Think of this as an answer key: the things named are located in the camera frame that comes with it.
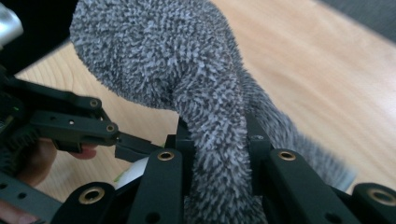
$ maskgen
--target finger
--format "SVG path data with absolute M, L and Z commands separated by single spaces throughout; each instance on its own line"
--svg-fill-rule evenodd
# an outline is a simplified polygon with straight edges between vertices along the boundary
M 97 145 L 83 144 L 81 153 L 70 152 L 70 154 L 80 160 L 89 160 L 96 156 L 96 147 Z
M 27 224 L 38 220 L 37 217 L 29 215 L 3 201 L 0 201 L 0 218 L 10 224 Z
M 45 140 L 38 141 L 31 150 L 33 150 L 32 155 L 17 178 L 31 186 L 36 186 L 50 172 L 57 150 L 50 141 Z

